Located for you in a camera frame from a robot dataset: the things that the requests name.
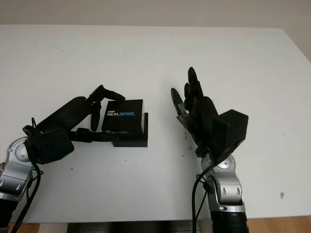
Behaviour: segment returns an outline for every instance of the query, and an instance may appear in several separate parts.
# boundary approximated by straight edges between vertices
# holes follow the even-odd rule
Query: white wall
[[[0,0],[0,23],[283,28],[311,60],[311,0]]]

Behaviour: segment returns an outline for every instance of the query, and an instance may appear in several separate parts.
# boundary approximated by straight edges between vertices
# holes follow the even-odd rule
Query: black wire
[[[202,207],[203,207],[203,204],[204,204],[204,201],[205,201],[206,196],[207,196],[207,191],[205,191],[205,194],[204,194],[204,197],[203,197],[203,199],[202,199],[202,202],[201,202],[201,205],[200,205],[199,211],[198,211],[198,213],[196,214],[195,221],[197,221],[197,220],[198,220],[198,217],[199,217],[199,214],[200,214],[201,209],[202,209]]]
[[[195,213],[195,191],[196,188],[201,181],[201,179],[205,176],[206,173],[211,171],[214,167],[216,167],[218,164],[212,164],[208,168],[206,168],[196,179],[193,185],[192,189],[192,197],[191,197],[191,204],[192,204],[192,233],[196,233],[196,213]]]
[[[22,224],[22,222],[23,222],[23,220],[24,220],[24,218],[25,218],[25,216],[26,216],[26,214],[28,212],[28,209],[29,209],[29,207],[30,207],[34,197],[35,197],[35,194],[37,193],[37,190],[38,190],[40,182],[41,182],[41,171],[40,171],[40,169],[39,169],[39,167],[38,167],[38,165],[36,163],[32,162],[32,164],[33,164],[33,166],[34,166],[34,168],[35,168],[35,170],[37,172],[37,177],[35,177],[35,179],[37,179],[37,182],[35,183],[35,188],[33,190],[33,193],[31,194],[31,196],[27,200],[27,203],[24,206],[23,210],[21,211],[21,213],[20,213],[20,215],[19,215],[19,217],[18,217],[18,219],[17,219],[17,221],[16,221],[16,223],[15,223],[11,233],[16,233],[18,231],[19,227],[21,226],[21,224]]]
[[[33,127],[37,128],[37,124],[36,124],[35,119],[33,117],[31,118],[31,123],[32,123]]]
[[[207,180],[205,179],[205,177],[203,177],[202,179],[204,180],[204,182],[200,180],[200,183],[202,183],[202,184],[207,183]],[[206,191],[205,194],[204,194],[204,197],[203,197],[203,199],[202,199],[202,201],[201,201],[201,205],[200,205],[199,211],[198,211],[198,213],[196,214],[196,217],[195,217],[195,220],[196,220],[196,221],[198,220],[198,217],[199,217],[199,214],[200,214],[201,209],[202,209],[202,207],[203,207],[203,204],[204,204],[204,201],[205,201],[206,196],[207,196],[207,191]]]
[[[32,186],[33,182],[34,182],[36,179],[37,179],[37,176],[34,177],[34,178],[31,177],[31,179],[30,179],[30,181],[29,181],[29,183],[28,183],[28,185],[27,185],[27,190],[26,190],[27,200],[29,199],[29,189],[30,189],[30,187]]]

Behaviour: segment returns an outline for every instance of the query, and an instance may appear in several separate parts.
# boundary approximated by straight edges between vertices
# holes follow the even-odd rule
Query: wooden floor
[[[22,224],[18,233],[38,233],[39,226]],[[249,219],[248,227],[250,233],[311,233],[311,216]]]

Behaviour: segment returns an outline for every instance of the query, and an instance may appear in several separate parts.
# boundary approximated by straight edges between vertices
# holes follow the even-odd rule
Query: robotic arm
[[[242,187],[235,174],[232,152],[246,137],[248,116],[235,110],[218,114],[214,103],[203,95],[194,69],[188,70],[185,101],[172,88],[177,119],[189,131],[202,158],[203,172],[198,175],[192,191],[192,231],[196,232],[195,191],[201,179],[207,192],[214,233],[248,233]]]
[[[27,137],[11,143],[7,159],[0,164],[0,233],[8,231],[12,213],[27,192],[27,203],[12,232],[17,232],[36,194],[41,180],[37,164],[47,164],[62,159],[73,152],[71,141],[106,142],[118,140],[115,134],[95,133],[88,129],[71,130],[91,114],[91,129],[96,131],[100,119],[101,101],[104,98],[122,101],[125,97],[100,85],[88,98],[76,97],[38,125],[25,126]],[[28,188],[37,179],[32,195]]]

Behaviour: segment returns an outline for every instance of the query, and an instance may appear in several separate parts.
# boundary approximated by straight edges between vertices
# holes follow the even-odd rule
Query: black box base
[[[148,113],[145,113],[143,137],[119,137],[112,142],[114,147],[148,147]]]

